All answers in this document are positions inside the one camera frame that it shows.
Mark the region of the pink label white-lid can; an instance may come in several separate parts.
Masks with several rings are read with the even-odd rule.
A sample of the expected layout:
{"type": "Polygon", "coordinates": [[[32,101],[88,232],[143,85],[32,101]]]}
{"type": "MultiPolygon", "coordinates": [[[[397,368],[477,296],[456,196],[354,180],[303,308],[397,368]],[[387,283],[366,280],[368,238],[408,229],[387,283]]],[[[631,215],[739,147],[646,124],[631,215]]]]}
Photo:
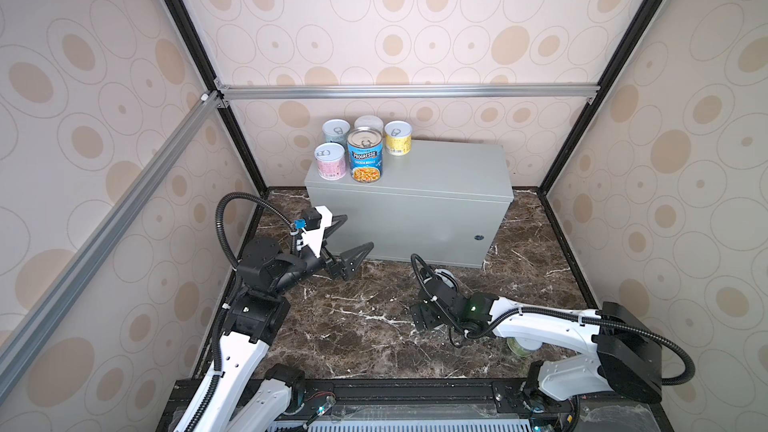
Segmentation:
{"type": "Polygon", "coordinates": [[[345,149],[335,142],[323,143],[314,151],[318,175],[324,180],[335,181],[346,175],[345,149]]]}

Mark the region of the blue label can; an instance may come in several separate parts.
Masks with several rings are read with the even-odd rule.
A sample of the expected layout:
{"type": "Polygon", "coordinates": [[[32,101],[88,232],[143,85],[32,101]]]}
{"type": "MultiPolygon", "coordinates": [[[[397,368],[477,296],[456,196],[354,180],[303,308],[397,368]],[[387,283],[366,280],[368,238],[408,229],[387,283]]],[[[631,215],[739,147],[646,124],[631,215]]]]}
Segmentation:
{"type": "Polygon", "coordinates": [[[372,183],[381,178],[383,136],[374,128],[361,127],[347,136],[349,169],[357,182],[372,183]]]}

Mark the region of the teal label white-lid can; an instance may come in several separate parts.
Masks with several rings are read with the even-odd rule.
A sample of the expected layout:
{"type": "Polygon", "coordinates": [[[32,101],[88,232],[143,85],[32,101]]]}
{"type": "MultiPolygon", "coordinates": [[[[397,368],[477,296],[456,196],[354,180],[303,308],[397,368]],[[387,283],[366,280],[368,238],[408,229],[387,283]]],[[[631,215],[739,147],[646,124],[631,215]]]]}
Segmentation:
{"type": "Polygon", "coordinates": [[[330,119],[322,125],[324,141],[339,144],[344,148],[347,147],[347,136],[350,130],[350,124],[343,119],[330,119]]]}

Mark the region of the green orange label can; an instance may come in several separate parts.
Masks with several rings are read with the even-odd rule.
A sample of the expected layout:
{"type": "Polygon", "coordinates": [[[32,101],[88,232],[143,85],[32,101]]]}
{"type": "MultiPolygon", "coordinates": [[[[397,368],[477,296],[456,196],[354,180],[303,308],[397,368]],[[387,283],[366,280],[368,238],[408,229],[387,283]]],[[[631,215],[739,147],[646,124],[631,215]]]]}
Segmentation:
{"type": "Polygon", "coordinates": [[[384,131],[384,122],[381,118],[375,115],[363,115],[355,120],[354,128],[369,128],[382,133],[384,131]]]}

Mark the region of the yellow label white-lid can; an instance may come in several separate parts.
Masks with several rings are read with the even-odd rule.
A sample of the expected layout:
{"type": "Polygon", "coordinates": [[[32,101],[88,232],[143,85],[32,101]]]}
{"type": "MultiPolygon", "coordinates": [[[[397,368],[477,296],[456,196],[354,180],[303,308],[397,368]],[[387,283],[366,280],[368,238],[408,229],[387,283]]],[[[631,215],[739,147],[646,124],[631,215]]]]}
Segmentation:
{"type": "Polygon", "coordinates": [[[412,127],[405,121],[391,121],[384,127],[385,147],[393,156],[404,156],[411,151],[412,127]]]}

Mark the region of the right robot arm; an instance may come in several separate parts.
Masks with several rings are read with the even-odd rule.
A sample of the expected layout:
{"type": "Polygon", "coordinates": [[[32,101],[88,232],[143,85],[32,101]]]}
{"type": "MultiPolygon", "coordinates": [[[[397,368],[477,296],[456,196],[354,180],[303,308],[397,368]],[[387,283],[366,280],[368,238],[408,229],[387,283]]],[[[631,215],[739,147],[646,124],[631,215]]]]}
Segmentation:
{"type": "Polygon", "coordinates": [[[466,297],[447,271],[417,264],[414,272],[420,292],[411,313],[418,330],[445,325],[460,342],[498,337],[525,351],[544,344],[572,351],[570,358],[532,365],[523,389],[530,399],[561,402],[613,391],[635,402],[661,401],[659,339],[624,307],[608,302],[600,310],[575,311],[487,293],[466,297]]]}

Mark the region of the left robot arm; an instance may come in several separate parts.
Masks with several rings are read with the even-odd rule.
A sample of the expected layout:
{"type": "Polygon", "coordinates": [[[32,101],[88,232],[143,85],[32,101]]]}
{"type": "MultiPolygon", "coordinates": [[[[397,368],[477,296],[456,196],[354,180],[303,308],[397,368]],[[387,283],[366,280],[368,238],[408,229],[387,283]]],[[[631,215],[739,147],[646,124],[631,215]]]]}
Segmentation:
{"type": "Polygon", "coordinates": [[[327,249],[328,236],[345,221],[321,207],[294,222],[290,249],[269,236],[245,245],[235,269],[243,287],[213,328],[211,366],[176,430],[266,431],[279,416],[303,407],[305,374],[282,364],[268,370],[246,404],[239,401],[288,315],[287,291],[319,271],[349,280],[373,250],[371,242],[340,255],[327,249]]]}

